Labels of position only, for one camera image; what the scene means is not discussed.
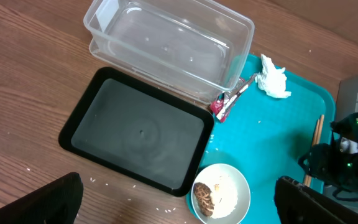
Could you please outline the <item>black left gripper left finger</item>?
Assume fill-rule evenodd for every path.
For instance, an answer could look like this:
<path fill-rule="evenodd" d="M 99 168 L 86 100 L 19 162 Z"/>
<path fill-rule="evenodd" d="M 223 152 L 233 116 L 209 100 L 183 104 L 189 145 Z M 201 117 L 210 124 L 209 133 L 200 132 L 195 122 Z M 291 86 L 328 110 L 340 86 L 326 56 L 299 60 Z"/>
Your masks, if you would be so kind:
<path fill-rule="evenodd" d="M 0 224 L 73 224 L 83 192 L 79 173 L 68 173 L 0 208 Z"/>

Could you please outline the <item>wooden chopstick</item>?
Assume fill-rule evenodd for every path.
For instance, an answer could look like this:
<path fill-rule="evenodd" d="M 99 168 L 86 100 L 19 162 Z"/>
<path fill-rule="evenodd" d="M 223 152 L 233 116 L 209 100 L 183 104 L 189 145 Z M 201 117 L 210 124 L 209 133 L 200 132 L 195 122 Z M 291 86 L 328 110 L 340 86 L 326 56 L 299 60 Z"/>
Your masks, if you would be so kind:
<path fill-rule="evenodd" d="M 317 133 L 318 133 L 318 128 L 319 128 L 319 122 L 320 122 L 320 120 L 318 119 L 317 122 L 316 122 L 316 126 L 314 128 L 313 138 L 312 138 L 312 142 L 311 142 L 312 146 L 315 145 L 315 140 L 316 140 Z M 311 183 L 311 177 L 308 174 L 305 174 L 303 184 L 305 186 L 309 187 L 310 183 Z"/>
<path fill-rule="evenodd" d="M 324 115 L 323 114 L 319 117 L 319 120 L 320 120 L 320 122 L 319 122 L 319 128 L 318 128 L 317 137 L 316 137 L 316 140 L 315 140 L 315 145 L 319 144 L 320 139 L 321 139 L 321 132 L 322 132 L 323 123 L 324 123 Z"/>

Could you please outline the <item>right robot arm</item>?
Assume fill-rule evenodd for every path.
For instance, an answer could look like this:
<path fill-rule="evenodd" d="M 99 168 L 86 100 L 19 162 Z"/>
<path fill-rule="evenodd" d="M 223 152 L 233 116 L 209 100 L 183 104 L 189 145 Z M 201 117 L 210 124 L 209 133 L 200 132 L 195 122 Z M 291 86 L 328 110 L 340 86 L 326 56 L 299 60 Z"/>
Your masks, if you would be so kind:
<path fill-rule="evenodd" d="M 339 138 L 331 137 L 331 143 L 319 143 L 302 155 L 298 164 L 307 175 L 336 188 L 337 200 L 358 202 L 356 198 L 340 197 L 339 193 L 358 193 L 358 112 L 331 123 L 331 129 Z"/>

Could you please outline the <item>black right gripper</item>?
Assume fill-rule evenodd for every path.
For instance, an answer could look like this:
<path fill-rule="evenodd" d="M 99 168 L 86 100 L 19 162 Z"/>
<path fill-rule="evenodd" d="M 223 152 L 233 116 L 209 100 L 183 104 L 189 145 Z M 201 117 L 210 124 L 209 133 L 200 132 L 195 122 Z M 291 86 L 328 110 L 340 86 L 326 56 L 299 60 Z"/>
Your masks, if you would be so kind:
<path fill-rule="evenodd" d="M 335 144 L 316 144 L 298 165 L 305 174 L 334 186 L 335 199 L 358 202 L 358 153 L 343 153 Z"/>

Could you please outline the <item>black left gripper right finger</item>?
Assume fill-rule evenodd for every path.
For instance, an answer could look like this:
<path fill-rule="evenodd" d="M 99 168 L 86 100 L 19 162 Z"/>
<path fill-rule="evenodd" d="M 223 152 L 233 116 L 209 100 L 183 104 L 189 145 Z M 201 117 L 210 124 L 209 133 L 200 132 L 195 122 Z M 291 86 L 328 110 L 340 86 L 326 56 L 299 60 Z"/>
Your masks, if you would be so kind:
<path fill-rule="evenodd" d="M 288 176 L 276 181 L 274 203 L 284 224 L 358 224 L 358 213 Z"/>

